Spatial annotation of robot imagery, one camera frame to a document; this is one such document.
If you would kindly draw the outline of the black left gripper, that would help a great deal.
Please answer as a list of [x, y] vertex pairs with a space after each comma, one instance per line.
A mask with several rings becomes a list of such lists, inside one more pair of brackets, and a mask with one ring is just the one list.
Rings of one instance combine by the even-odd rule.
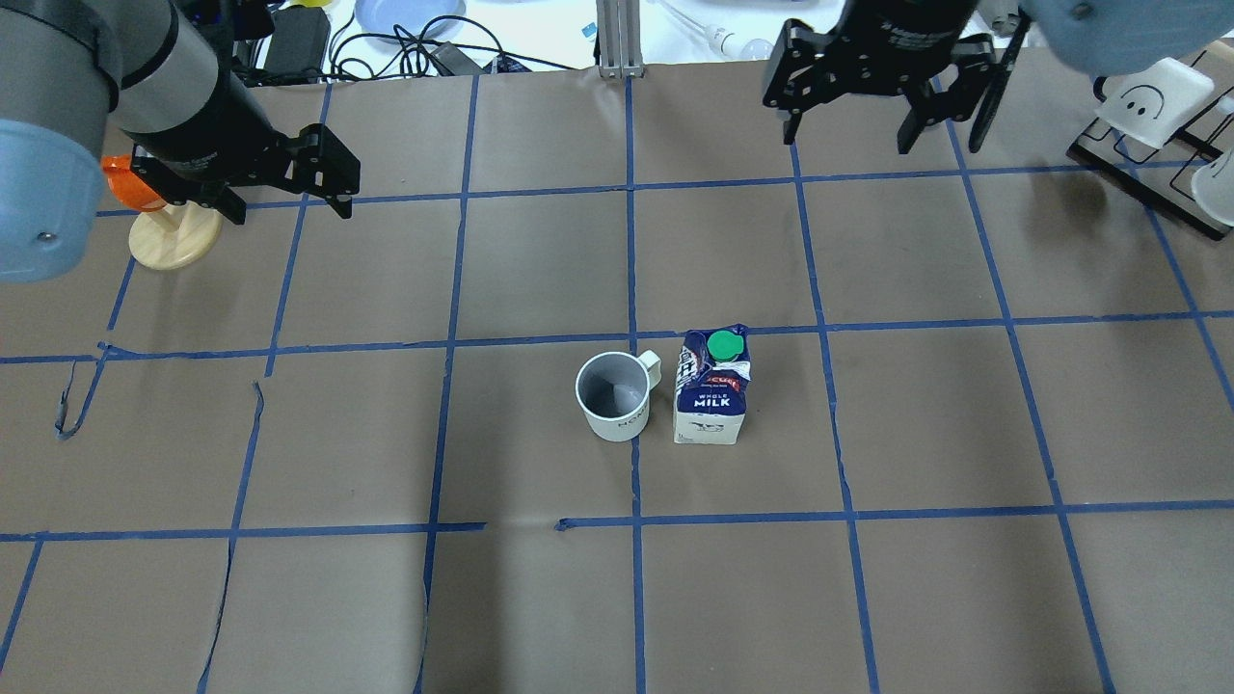
[[295, 137], [276, 130], [244, 142], [238, 135], [225, 144], [188, 158], [155, 147], [151, 133], [132, 133], [133, 170], [172, 205], [197, 203], [238, 226], [247, 203], [234, 189], [271, 186], [294, 195], [318, 198], [339, 216], [353, 217], [353, 198], [362, 189], [362, 161], [326, 123], [308, 123]]

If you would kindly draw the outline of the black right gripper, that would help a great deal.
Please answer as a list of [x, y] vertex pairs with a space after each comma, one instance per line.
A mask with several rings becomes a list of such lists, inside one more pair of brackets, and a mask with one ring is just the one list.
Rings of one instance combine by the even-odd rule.
[[824, 35], [786, 19], [765, 65], [763, 105], [780, 111], [785, 146], [806, 111], [850, 93], [907, 98], [917, 123], [965, 121], [979, 109], [967, 140], [979, 153], [1028, 31], [1030, 19], [1019, 19], [995, 65], [992, 37], [964, 36], [959, 19], [926, 27], [921, 19], [848, 17]]

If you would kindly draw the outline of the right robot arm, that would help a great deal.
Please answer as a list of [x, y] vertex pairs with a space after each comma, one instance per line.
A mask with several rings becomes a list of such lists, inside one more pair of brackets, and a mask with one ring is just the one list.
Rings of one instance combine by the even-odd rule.
[[[1097, 77], [1146, 70], [1232, 30], [1229, 1], [1018, 1], [1012, 40], [997, 53], [990, 35], [963, 35], [977, 9], [975, 1], [847, 1], [824, 35], [801, 19], [785, 21], [763, 78], [763, 105], [784, 119], [785, 144], [793, 144], [806, 111], [854, 93], [905, 98], [902, 154], [943, 121], [970, 121], [969, 149], [979, 152], [1032, 27], [1066, 65]], [[222, 73], [211, 98], [217, 114], [207, 119], [222, 152], [209, 159], [204, 200], [243, 224], [246, 206], [233, 188], [268, 185], [308, 191], [349, 217], [359, 189], [349, 149], [323, 123], [283, 136], [248, 102], [230, 67]]]

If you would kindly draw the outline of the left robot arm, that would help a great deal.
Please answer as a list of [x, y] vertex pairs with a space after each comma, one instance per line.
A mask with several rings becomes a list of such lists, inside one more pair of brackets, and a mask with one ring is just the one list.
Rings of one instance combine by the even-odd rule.
[[244, 224], [241, 186], [352, 216], [352, 149], [326, 123], [278, 131], [176, 2], [5, 1], [1, 16], [2, 282], [74, 269], [105, 188], [137, 211], [130, 252], [154, 270]]

